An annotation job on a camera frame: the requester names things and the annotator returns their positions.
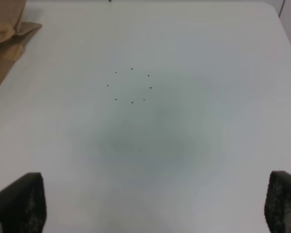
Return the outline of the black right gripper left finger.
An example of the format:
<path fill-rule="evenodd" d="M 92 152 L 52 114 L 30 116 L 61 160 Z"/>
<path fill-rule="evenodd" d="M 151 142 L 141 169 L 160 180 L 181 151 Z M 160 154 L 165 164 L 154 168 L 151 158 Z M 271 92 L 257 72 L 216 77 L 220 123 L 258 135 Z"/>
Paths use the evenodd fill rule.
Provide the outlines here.
<path fill-rule="evenodd" d="M 27 173 L 0 191 L 0 233 L 41 233 L 46 219 L 40 172 Z"/>

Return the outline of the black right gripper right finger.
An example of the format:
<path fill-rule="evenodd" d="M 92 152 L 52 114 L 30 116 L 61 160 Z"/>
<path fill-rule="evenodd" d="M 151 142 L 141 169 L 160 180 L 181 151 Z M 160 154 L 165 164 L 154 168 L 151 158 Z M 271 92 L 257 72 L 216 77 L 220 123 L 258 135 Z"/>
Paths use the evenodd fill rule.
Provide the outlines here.
<path fill-rule="evenodd" d="M 271 233 L 291 233 L 291 174 L 271 172 L 264 215 Z"/>

